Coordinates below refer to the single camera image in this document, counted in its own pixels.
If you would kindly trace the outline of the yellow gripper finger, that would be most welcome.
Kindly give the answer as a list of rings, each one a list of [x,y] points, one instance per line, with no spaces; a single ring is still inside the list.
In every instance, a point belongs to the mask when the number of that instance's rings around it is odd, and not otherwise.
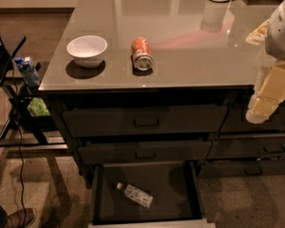
[[[262,124],[285,100],[285,61],[276,62],[271,67],[263,66],[257,75],[255,93],[251,97],[246,112],[246,120],[251,124]]]

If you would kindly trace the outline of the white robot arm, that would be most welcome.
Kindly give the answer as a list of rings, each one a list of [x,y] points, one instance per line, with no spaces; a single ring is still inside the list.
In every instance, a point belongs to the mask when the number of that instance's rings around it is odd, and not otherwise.
[[[285,0],[268,20],[246,37],[246,42],[264,45],[265,52],[276,58],[273,65],[259,69],[246,112],[249,123],[262,124],[285,101]]]

